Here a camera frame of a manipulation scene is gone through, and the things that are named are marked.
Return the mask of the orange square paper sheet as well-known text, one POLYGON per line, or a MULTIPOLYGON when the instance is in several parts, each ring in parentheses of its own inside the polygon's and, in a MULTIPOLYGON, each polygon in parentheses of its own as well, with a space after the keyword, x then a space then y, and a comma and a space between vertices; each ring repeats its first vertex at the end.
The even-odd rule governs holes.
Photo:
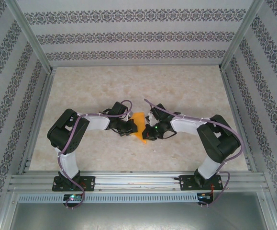
POLYGON ((144 144, 147 143, 145 139, 143 139, 143 131, 145 130, 145 115, 144 112, 134 113, 132 115, 132 119, 137 126, 137 132, 133 133, 132 136, 136 136, 139 140, 141 140, 144 144))

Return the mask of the grey sheet metal panel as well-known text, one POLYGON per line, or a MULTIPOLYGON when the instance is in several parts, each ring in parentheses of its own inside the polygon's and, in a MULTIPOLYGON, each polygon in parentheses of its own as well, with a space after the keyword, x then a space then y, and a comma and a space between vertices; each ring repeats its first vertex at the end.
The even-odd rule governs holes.
POLYGON ((256 209, 195 204, 19 204, 11 230, 267 230, 256 209))

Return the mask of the small LED circuit board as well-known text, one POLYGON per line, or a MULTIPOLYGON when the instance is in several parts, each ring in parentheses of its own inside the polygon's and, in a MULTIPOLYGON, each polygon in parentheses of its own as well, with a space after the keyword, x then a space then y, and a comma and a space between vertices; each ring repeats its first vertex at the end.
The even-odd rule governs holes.
POLYGON ((209 205, 214 201, 211 193, 197 193, 198 203, 202 205, 209 205))
POLYGON ((65 194, 63 196, 63 202, 70 203, 70 204, 78 204, 82 200, 82 194, 65 194))

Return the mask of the aluminium mounting rail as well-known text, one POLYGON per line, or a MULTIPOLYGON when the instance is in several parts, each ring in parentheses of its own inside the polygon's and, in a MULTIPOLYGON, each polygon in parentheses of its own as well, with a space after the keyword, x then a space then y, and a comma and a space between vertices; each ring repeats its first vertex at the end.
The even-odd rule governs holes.
MULTIPOLYGON (((11 176, 7 192, 50 193, 55 171, 28 171, 11 176)), ((82 171, 82 176, 94 176, 95 193, 172 193, 180 191, 179 176, 193 172, 106 172, 82 171)), ((262 172, 232 171, 219 174, 226 192, 268 191, 262 172)))

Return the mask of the aluminium frame crossbar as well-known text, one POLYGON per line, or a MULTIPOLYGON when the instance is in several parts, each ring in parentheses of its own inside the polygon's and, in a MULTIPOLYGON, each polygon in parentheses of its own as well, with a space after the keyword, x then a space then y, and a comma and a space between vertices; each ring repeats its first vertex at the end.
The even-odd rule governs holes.
POLYGON ((138 63, 138 64, 124 64, 124 65, 115 65, 115 64, 111 64, 111 65, 85 65, 85 66, 52 66, 52 69, 57 69, 57 68, 91 68, 91 67, 217 67, 220 69, 220 64, 176 64, 176 63, 172 63, 172 64, 159 64, 159 63, 146 63, 146 64, 142 64, 142 63, 138 63))

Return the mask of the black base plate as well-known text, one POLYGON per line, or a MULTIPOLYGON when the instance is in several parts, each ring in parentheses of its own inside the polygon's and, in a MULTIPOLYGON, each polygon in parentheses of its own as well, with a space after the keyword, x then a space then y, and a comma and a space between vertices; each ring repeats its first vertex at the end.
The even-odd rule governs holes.
POLYGON ((181 191, 222 190, 222 179, 220 175, 214 175, 210 179, 204 179, 194 175, 180 175, 179 184, 181 191))
MULTIPOLYGON (((94 176, 80 176, 73 178, 78 185, 80 185, 84 191, 94 191, 95 177, 94 176)), ((63 176, 56 176, 53 181, 52 191, 54 192, 72 192, 80 191, 81 189, 73 184, 70 180, 63 176)))

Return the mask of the aluminium frame side rail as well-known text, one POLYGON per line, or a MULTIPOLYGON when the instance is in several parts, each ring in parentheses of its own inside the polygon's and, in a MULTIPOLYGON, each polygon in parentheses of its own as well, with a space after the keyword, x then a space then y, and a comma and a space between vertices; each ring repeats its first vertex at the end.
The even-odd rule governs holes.
POLYGON ((243 152, 244 159, 246 161, 247 168, 248 168, 249 171, 256 173, 256 172, 258 172, 258 170, 255 166, 254 159, 253 159, 253 156, 252 156, 252 153, 251 153, 251 149, 250 149, 250 146, 248 144, 248 141, 247 141, 247 138, 246 138, 246 135, 245 135, 245 131, 244 131, 244 128, 243 128, 243 125, 242 125, 242 120, 241 120, 241 118, 239 116, 239 113, 238 113, 238 110, 237 110, 238 107, 237 107, 237 104, 234 100, 233 92, 230 88, 229 81, 227 79, 227 76, 226 76, 225 72, 220 71, 220 74, 221 74, 221 77, 222 77, 222 82, 223 82, 224 88, 225 88, 226 93, 227 93, 227 98, 228 98, 228 101, 229 101, 229 104, 230 104, 230 107, 231 107, 231 112, 232 112, 232 115, 233 115, 233 119, 234 119, 234 122, 235 122, 237 133, 243 140, 243 145, 242 145, 243 151, 242 152, 243 152))
POLYGON ((37 110, 35 111, 34 120, 32 122, 32 126, 23 151, 23 156, 21 158, 17 174, 24 174, 26 163, 28 159, 30 159, 33 155, 56 70, 57 67, 53 67, 51 72, 47 75, 46 80, 44 81, 39 102, 36 108, 37 110))

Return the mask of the aluminium frame post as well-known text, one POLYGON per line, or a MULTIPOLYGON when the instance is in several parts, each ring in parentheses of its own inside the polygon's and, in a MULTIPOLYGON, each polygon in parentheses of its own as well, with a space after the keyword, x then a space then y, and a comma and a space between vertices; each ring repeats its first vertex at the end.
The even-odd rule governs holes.
POLYGON ((250 5, 246 15, 244 16, 243 21, 241 22, 235 36, 232 39, 231 44, 229 45, 221 63, 219 64, 220 71, 224 71, 229 64, 230 60, 232 59, 234 53, 236 52, 238 45, 242 41, 243 37, 245 36, 250 24, 252 23, 255 15, 258 13, 261 5, 264 3, 264 0, 253 0, 252 4, 250 5))
POLYGON ((270 192, 257 192, 267 230, 277 230, 277 210, 270 192))
POLYGON ((12 220, 17 207, 18 199, 19 195, 15 191, 6 194, 6 198, 0 212, 0 230, 11 229, 12 220))
POLYGON ((24 13, 22 12, 17 0, 5 0, 7 7, 10 9, 12 15, 20 26, 22 32, 36 53, 38 59, 40 60, 42 66, 44 67, 46 73, 51 73, 53 67, 43 51, 36 35, 34 34, 28 20, 26 19, 24 13))

